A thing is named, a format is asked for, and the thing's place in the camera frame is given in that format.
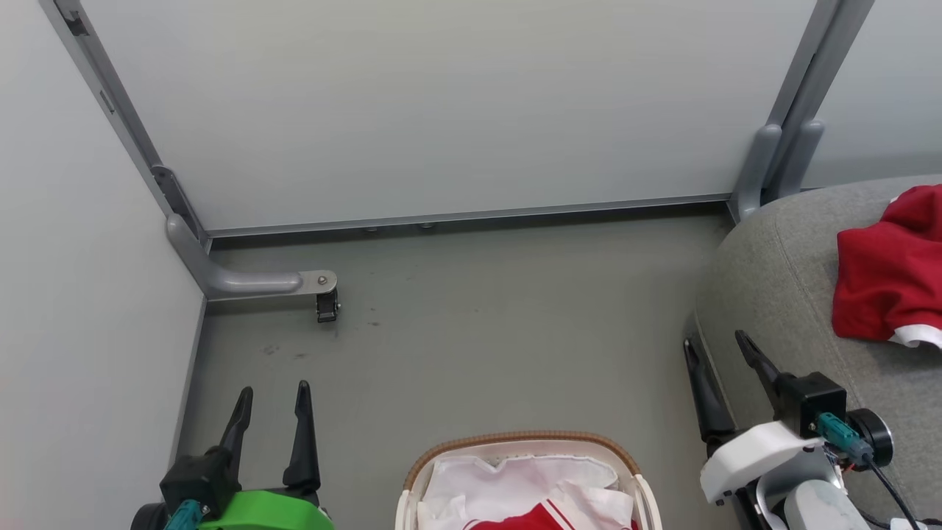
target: gray floor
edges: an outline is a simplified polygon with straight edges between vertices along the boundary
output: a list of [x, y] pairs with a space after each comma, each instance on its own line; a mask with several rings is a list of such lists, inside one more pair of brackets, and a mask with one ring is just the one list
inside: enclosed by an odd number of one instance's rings
[[233, 269], [329, 268], [343, 312], [208, 316], [181, 449], [217, 443], [255, 390], [241, 479], [274, 487], [291, 451], [298, 380], [310, 381], [324, 486], [338, 529], [391, 528], [414, 461], [449, 439], [593, 431], [638, 461], [664, 528], [731, 528], [707, 505], [680, 342], [723, 215], [268, 246], [214, 253]]

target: teal connector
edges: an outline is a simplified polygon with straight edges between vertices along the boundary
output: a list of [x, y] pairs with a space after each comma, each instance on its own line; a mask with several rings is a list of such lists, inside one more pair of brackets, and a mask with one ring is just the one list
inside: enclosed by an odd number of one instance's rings
[[818, 434], [837, 449], [847, 453], [854, 465], [865, 465], [868, 456], [873, 458], [873, 448], [870, 444], [860, 439], [857, 431], [830, 412], [818, 416]]
[[201, 522], [203, 511], [200, 509], [200, 503], [186, 500], [173, 512], [173, 517], [167, 522], [167, 526], [164, 526], [164, 530], [196, 530]]

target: red and white clothing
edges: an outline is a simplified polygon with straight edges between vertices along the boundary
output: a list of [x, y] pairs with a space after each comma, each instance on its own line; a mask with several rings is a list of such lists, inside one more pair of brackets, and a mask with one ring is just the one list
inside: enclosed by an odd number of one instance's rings
[[417, 506], [419, 530], [631, 530], [634, 499], [593, 458], [476, 456], [435, 463]]
[[837, 234], [839, 337], [942, 348], [942, 185], [916, 186], [880, 222]]

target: gray metal frame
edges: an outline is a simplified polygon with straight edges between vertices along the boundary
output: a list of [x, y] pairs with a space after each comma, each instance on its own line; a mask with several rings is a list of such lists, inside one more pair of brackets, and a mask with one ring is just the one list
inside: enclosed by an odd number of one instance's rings
[[815, 114], [873, 1], [818, 0], [769, 120], [755, 134], [728, 203], [736, 223], [761, 204], [801, 190], [804, 172], [824, 134], [824, 123], [816, 121]]
[[237, 273], [214, 263], [207, 255], [211, 240], [176, 174], [161, 162], [80, 1], [40, 0], [40, 5], [92, 93], [98, 94], [102, 111], [167, 215], [167, 239], [187, 265], [206, 301], [316, 297], [336, 290], [337, 276], [331, 271]]
[[588, 212], [727, 200], [738, 223], [765, 202], [796, 193], [814, 155], [824, 124], [814, 117], [867, 18], [874, 0], [818, 0], [805, 27], [769, 119], [759, 128], [731, 195], [712, 194], [593, 205], [519, 208], [511, 210], [374, 219], [339, 223], [256, 226], [203, 230], [176, 174], [166, 167], [147, 135], [118, 73], [108, 59], [80, 0], [40, 0], [59, 36], [165, 213], [177, 213], [201, 244], [209, 238], [266, 235], [318, 230], [369, 228], [380, 225], [432, 224], [449, 221]]
[[160, 155], [81, 2], [40, 0], [40, 4], [89, 88], [98, 94], [99, 105], [121, 138], [124, 148], [138, 166], [154, 199], [164, 213], [183, 216], [200, 243], [206, 244], [208, 236], [196, 212], [183, 193], [176, 175], [160, 160]]

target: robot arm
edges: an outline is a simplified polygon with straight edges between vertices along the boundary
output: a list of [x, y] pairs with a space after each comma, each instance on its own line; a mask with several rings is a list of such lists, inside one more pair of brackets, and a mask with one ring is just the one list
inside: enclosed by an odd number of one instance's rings
[[867, 530], [841, 468], [883, 467], [892, 438], [866, 409], [846, 410], [847, 391], [823, 375], [781, 373], [743, 331], [736, 339], [772, 405], [773, 421], [737, 431], [712, 370], [685, 340], [690, 387], [709, 460], [700, 484], [710, 502], [732, 498], [746, 527], [759, 530]]

